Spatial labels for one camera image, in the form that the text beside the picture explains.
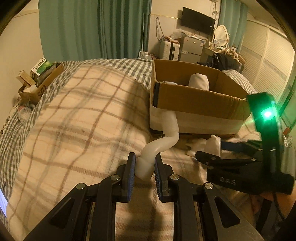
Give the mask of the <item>person's right hand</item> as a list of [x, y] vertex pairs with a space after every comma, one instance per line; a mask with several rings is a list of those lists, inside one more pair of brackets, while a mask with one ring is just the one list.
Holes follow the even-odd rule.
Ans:
[[251, 206], [254, 213], [258, 213], [262, 208], [261, 199], [274, 202], [278, 215], [282, 223], [287, 219], [295, 203], [295, 188], [291, 194], [263, 192], [259, 195], [250, 195]]

